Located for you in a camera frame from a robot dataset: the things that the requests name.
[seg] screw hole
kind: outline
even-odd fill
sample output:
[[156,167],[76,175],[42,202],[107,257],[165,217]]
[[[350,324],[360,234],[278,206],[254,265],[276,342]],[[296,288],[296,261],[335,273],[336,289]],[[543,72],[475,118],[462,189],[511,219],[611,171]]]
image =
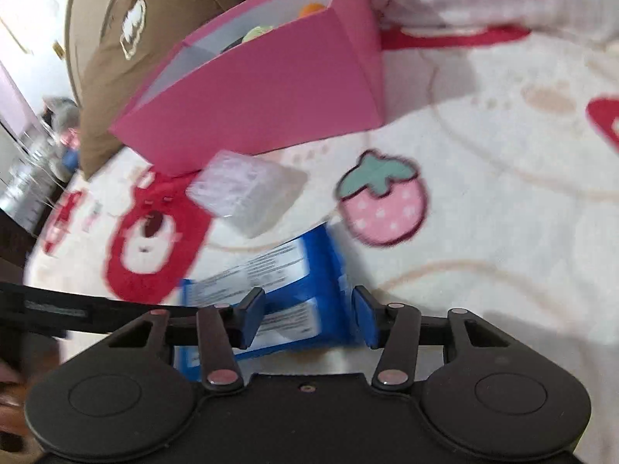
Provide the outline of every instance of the screw hole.
[[312,386],[312,384],[302,384],[302,386],[299,386],[299,391],[301,392],[305,392],[305,393],[313,393],[316,392],[316,386]]

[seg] green object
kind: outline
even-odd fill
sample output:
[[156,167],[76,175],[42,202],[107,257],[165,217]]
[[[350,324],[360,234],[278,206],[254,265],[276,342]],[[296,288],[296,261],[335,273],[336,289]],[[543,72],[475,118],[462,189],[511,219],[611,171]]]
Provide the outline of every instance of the green object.
[[243,43],[249,42],[254,38],[258,38],[265,33],[270,32],[273,29],[273,26],[256,26],[254,29],[250,29],[250,32],[245,35],[243,38]]
[[417,176],[417,170],[397,158],[382,157],[373,151],[366,151],[357,167],[351,169],[340,181],[337,195],[340,199],[354,195],[364,187],[376,196],[385,196],[391,183],[408,181]]

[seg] blue snack packet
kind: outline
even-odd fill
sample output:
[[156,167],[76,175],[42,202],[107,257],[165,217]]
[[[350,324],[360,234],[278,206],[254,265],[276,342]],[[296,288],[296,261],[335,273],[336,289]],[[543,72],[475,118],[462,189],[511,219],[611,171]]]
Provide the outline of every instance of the blue snack packet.
[[[358,341],[344,264],[326,223],[221,274],[185,280],[182,303],[235,305],[254,287],[266,292],[265,316],[251,346],[234,350],[237,359]],[[188,379],[199,380],[199,364],[197,347],[179,348],[176,366]]]

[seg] pink paper bag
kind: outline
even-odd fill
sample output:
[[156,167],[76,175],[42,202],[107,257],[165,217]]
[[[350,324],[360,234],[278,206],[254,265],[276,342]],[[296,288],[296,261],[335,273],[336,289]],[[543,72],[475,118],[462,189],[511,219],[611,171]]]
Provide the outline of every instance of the pink paper bag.
[[[298,19],[308,3],[327,8]],[[255,26],[272,31],[222,51]],[[379,127],[380,35],[368,0],[248,0],[189,35],[111,131],[159,171]]]

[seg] white bedsheet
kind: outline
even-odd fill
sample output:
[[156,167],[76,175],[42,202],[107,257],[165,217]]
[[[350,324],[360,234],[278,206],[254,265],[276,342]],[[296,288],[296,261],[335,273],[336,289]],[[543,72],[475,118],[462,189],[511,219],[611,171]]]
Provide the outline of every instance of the white bedsheet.
[[[619,59],[540,34],[384,59],[388,123],[267,155],[309,173],[303,195],[252,240],[214,221],[187,276],[214,275],[328,218],[351,283],[425,314],[466,307],[571,371],[593,404],[578,456],[619,462],[619,148],[586,115],[592,99],[619,94]],[[390,247],[356,240],[351,230],[360,226],[346,225],[333,194],[370,148],[414,160],[428,192],[420,229]],[[92,183],[76,177],[70,190],[84,194],[68,231],[51,254],[42,236],[26,283],[114,298],[105,279],[109,237],[146,167],[125,149]],[[67,353],[88,339],[70,342]],[[335,349],[241,364],[247,374],[370,374],[378,355]],[[418,377],[439,362],[436,350],[422,351]]]

